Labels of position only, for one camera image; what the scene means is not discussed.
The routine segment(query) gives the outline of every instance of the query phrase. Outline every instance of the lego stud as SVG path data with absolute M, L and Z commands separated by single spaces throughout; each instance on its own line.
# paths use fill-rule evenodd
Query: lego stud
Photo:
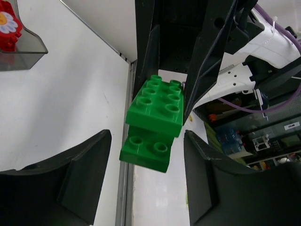
M 167 95 L 167 99 L 168 99 L 168 102 L 173 104 L 173 105 L 176 105 L 178 106 L 179 105 L 179 102 L 180 102 L 180 98 L 174 94 L 168 94 Z
M 160 76 L 154 74 L 150 77 L 150 80 L 160 83 L 162 81 L 162 78 Z
M 165 155 L 167 153 L 167 146 L 161 142 L 154 144 L 154 151 L 157 155 Z
M 179 96 L 180 93 L 181 93 L 181 89 L 179 87 L 170 86 L 169 90 L 168 90 L 168 93 Z
M 169 86 L 180 87 L 181 83 L 179 81 L 177 81 L 177 80 L 171 80 L 169 82 Z
M 159 88 L 159 82 L 157 82 L 157 81 L 148 81 L 147 84 L 146 84 L 146 87 L 154 89 L 154 90 L 157 91 L 158 88 Z
M 139 146 L 143 144 L 143 140 L 140 137 L 133 136 L 129 139 L 130 145 L 133 149 L 138 150 Z
M 144 88 L 142 90 L 142 96 L 144 96 L 144 97 L 148 97 L 148 98 L 152 99 L 155 95 L 156 95 L 156 91 L 154 89 Z
M 166 113 L 169 116 L 173 117 L 173 119 L 176 119 L 178 116 L 178 113 L 180 112 L 179 107 L 176 105 L 171 105 L 171 104 L 165 105 L 165 109 L 166 109 Z
M 138 97 L 137 98 L 137 107 L 143 110 L 145 113 L 149 113 L 151 110 L 151 99 L 147 97 Z

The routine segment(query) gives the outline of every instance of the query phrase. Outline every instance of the white robot part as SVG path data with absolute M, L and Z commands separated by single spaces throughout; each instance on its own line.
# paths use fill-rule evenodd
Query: white robot part
M 255 9 L 252 13 L 263 24 L 264 31 L 234 55 L 225 53 L 221 70 L 244 62 L 248 56 L 262 59 L 275 68 L 283 68 L 300 57 L 298 49 L 287 37 L 275 30 Z
M 251 81 L 250 77 L 252 73 L 248 66 L 239 64 L 229 69 L 218 76 L 216 84 L 195 104 L 194 108 L 231 93 L 253 90 L 255 82 Z

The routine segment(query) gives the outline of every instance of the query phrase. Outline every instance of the transparent plastic bin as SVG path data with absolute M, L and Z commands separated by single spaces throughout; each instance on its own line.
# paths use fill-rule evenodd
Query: transparent plastic bin
M 231 140 L 240 141 L 241 136 L 234 129 L 224 129 L 216 133 L 217 140 L 223 144 Z
M 14 10 L 17 19 L 19 16 L 17 0 L 7 0 Z M 24 24 L 21 30 L 22 36 L 16 43 L 15 52 L 6 52 L 0 49 L 0 71 L 17 71 L 31 69 L 42 56 L 48 53 L 42 39 L 32 31 L 28 30 Z
M 227 141 L 222 144 L 222 152 L 225 155 L 235 154 L 241 152 L 243 144 L 240 144 L 236 140 Z

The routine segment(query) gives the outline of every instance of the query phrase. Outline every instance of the stacked lego bricks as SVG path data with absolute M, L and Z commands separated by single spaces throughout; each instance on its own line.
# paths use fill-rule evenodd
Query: stacked lego bricks
M 119 159 L 166 172 L 174 138 L 183 125 L 183 89 L 179 81 L 152 75 L 127 111 L 128 137 Z

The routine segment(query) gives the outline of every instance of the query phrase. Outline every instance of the purple tube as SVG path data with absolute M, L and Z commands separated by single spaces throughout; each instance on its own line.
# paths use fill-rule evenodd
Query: purple tube
M 256 4 L 254 9 L 258 11 L 258 13 L 270 24 L 273 26 L 273 19 L 267 14 L 266 11 L 264 11 L 263 8 L 261 8 L 260 5 Z M 292 36 L 286 29 L 284 29 L 282 26 L 277 24 L 275 22 L 275 29 L 282 33 L 284 36 L 286 36 L 298 49 L 298 51 L 301 54 L 301 44 L 295 39 L 295 37 Z
M 222 101 L 223 103 L 231 106 L 231 107 L 234 107 L 236 109 L 239 109 L 243 112 L 249 112 L 249 113 L 269 113 L 269 112 L 273 112 L 273 111 L 276 111 L 276 110 L 279 110 L 281 108 L 283 108 L 284 106 L 288 105 L 292 100 L 294 100 L 298 95 L 299 93 L 301 92 L 301 84 L 299 85 L 299 87 L 297 88 L 296 92 L 287 100 L 285 101 L 283 104 L 277 106 L 277 107 L 273 107 L 273 108 L 269 108 L 269 109 L 266 109 L 266 110 L 251 110 L 251 109 L 248 109 L 248 108 L 244 108 L 244 107 L 240 107 L 240 106 L 237 106 L 227 100 L 224 100 L 222 98 L 218 98 L 219 101 Z

